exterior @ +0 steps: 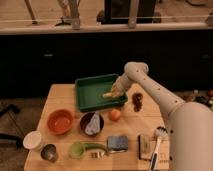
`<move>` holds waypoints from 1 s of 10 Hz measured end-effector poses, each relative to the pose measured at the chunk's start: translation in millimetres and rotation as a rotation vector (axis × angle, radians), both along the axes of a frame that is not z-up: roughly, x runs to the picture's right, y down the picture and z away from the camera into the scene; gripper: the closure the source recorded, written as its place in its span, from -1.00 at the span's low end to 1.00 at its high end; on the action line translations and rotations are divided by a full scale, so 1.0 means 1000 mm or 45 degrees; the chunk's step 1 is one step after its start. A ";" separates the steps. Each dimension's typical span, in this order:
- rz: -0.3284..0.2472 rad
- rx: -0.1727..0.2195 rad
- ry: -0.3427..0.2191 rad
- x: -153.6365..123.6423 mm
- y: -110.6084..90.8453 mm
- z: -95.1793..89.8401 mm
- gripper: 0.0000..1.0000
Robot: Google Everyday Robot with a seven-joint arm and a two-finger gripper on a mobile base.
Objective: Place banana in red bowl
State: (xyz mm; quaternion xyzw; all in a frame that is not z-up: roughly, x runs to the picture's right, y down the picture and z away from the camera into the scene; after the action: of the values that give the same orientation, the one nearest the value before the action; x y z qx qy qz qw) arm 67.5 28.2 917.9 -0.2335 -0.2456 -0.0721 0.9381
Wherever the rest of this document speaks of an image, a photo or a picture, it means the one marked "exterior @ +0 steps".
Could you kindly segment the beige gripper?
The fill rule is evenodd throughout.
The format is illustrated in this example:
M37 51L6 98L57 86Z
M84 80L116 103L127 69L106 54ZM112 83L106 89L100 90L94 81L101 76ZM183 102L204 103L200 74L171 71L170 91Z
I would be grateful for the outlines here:
M111 88L112 97L123 96L130 88L133 82L127 77L126 74L119 76L113 83Z

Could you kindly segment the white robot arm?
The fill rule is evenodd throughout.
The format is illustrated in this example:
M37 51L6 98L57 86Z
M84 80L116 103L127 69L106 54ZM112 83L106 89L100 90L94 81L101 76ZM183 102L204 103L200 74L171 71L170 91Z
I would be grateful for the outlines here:
M112 86L113 97L139 84L158 104L169 136L170 171L213 171L213 111L186 102L148 75L148 65L128 62Z

